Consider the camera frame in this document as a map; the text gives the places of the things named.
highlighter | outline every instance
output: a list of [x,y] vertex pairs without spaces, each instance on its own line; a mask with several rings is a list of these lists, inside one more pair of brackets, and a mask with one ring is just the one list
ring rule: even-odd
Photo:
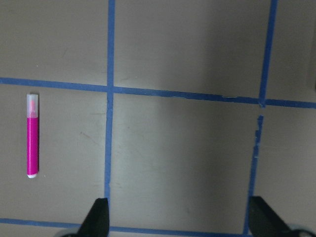
[[39,172],[39,96],[27,94],[27,175],[35,178]]

gray floor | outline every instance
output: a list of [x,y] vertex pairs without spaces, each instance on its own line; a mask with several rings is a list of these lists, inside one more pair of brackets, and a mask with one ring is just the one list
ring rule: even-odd
[[[114,85],[258,98],[269,10],[269,0],[116,0]],[[107,15],[106,0],[0,1],[0,77],[106,85]],[[278,1],[268,99],[316,102],[315,21],[316,1]],[[34,180],[30,92],[40,103]],[[0,101],[0,218],[82,222],[104,196],[107,94],[0,84]],[[315,113],[114,94],[111,226],[241,234],[262,114],[255,194],[316,230]],[[6,237],[60,230],[0,224]]]

pink marker barrel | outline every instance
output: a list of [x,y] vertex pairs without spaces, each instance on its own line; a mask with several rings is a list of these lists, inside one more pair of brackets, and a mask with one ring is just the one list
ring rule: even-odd
[[38,95],[27,95],[27,175],[35,178],[39,172]]

blue tape strip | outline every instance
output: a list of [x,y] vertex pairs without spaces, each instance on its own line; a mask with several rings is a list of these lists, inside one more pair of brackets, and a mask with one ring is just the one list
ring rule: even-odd
[[169,231],[169,230],[139,229],[139,228],[126,228],[126,227],[110,227],[110,231],[125,232],[125,233],[139,233],[139,234],[171,235],[171,236],[251,237],[249,235],[239,235],[239,234],[222,234],[222,233],[190,232],[190,231]]
[[265,107],[265,102],[266,102],[269,64],[270,64],[270,58],[271,58],[271,49],[272,49],[272,43],[273,43],[273,33],[274,33],[274,28],[275,28],[276,15],[277,15],[277,0],[271,0],[265,55],[263,59],[261,84],[260,84],[260,92],[259,92],[259,105],[262,108]]
[[315,102],[303,102],[303,101],[291,101],[291,100],[267,99],[266,100],[266,105],[316,109],[316,103]]
[[48,222],[48,221],[28,221],[19,219],[0,218],[2,224],[24,225],[24,226],[42,226],[42,227],[57,227],[57,228],[77,228],[80,224]]
[[105,85],[89,85],[89,84],[60,82],[60,81],[30,80],[30,79],[17,79],[17,78],[0,78],[0,84],[38,86],[38,87],[47,87],[47,88],[97,91],[97,92],[107,91],[107,86]]
[[139,89],[139,88],[127,88],[127,87],[117,87],[117,86],[114,87],[114,93],[161,96],[161,97],[178,97],[178,98],[193,99],[193,100],[210,100],[210,101],[258,104],[257,98],[250,98],[250,97],[225,97],[222,95],[213,95],[213,94],[168,91],[168,90]]
[[115,0],[109,0],[108,7],[108,64],[107,64],[107,121],[105,142],[105,174],[104,196],[108,198],[110,207],[111,157],[112,157],[112,127],[113,127],[113,86],[114,86],[114,23]]
[[258,165],[258,158],[259,158],[259,147],[260,147],[260,140],[261,140],[261,133],[262,133],[262,126],[263,126],[263,115],[258,117],[258,130],[256,130],[255,134],[255,145],[253,147],[252,153],[252,161],[251,161],[251,170],[250,170],[250,180],[249,180],[249,188],[248,188],[248,198],[247,198],[247,206],[246,206],[246,214],[245,214],[245,222],[243,226],[243,234],[246,235],[249,232],[248,227],[248,211],[249,211],[249,198],[254,194],[255,182],[256,182],[256,174],[257,174],[257,165]]

horizontal blue line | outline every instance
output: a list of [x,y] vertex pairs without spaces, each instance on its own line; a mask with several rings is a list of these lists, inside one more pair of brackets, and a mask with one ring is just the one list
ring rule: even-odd
[[131,95],[151,95],[151,96],[161,96],[161,97],[178,97],[178,98],[193,99],[193,100],[210,100],[210,101],[258,104],[258,99],[251,98],[251,97],[225,97],[223,95],[169,91],[169,90],[127,88],[127,87],[117,87],[117,86],[114,87],[114,93],[131,94]]
[[292,101],[292,100],[267,99],[266,105],[316,109],[315,102],[303,102],[303,101]]
[[250,235],[242,235],[242,234],[225,234],[225,233],[208,233],[208,232],[191,232],[191,231],[169,231],[169,230],[140,229],[140,228],[127,228],[127,227],[110,227],[110,231],[126,232],[126,233],[139,233],[139,234],[170,235],[170,236],[251,237]]
[[24,226],[42,226],[42,227],[57,227],[57,228],[77,228],[80,224],[48,222],[48,221],[29,221],[19,219],[0,218],[2,224],[24,225]]
[[70,82],[61,82],[61,81],[0,78],[0,84],[39,86],[39,87],[58,88],[58,89],[107,92],[107,87],[105,85],[90,85],[90,84],[70,83]]

